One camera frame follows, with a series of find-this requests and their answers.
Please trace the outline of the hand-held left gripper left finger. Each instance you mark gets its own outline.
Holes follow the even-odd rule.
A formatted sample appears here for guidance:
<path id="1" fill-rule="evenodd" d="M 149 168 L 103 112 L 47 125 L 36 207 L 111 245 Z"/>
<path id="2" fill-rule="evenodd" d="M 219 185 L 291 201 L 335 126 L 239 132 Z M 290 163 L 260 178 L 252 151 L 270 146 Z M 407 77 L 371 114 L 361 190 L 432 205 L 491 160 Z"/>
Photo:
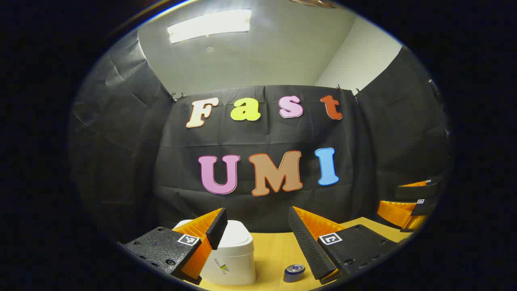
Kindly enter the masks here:
<path id="1" fill-rule="evenodd" d="M 157 227 L 121 247 L 152 270 L 199 285 L 201 271 L 218 248 L 227 223 L 227 211 L 219 208 L 173 229 Z"/>

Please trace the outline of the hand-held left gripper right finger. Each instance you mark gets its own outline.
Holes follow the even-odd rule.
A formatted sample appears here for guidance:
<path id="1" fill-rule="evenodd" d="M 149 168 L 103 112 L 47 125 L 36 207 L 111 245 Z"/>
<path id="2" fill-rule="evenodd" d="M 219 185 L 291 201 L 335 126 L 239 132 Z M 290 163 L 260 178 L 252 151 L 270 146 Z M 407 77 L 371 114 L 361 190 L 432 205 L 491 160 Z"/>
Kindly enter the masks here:
<path id="1" fill-rule="evenodd" d="M 357 277 L 404 243 L 362 224 L 344 227 L 298 207 L 290 208 L 288 222 L 314 278 L 321 284 Z"/>

